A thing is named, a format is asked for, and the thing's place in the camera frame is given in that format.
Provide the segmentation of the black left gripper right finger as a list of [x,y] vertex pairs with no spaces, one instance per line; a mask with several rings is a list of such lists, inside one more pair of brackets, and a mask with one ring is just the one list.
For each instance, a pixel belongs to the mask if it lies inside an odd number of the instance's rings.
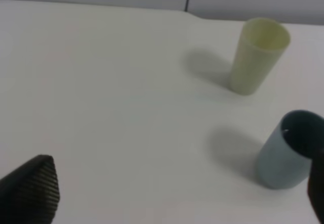
[[319,221],[324,222],[324,160],[323,151],[318,152],[312,159],[307,194],[312,209]]

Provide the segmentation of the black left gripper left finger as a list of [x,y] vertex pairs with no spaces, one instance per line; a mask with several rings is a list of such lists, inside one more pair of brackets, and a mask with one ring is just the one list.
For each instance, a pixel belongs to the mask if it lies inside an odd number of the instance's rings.
[[1,223],[52,223],[59,202],[50,155],[35,156],[1,178]]

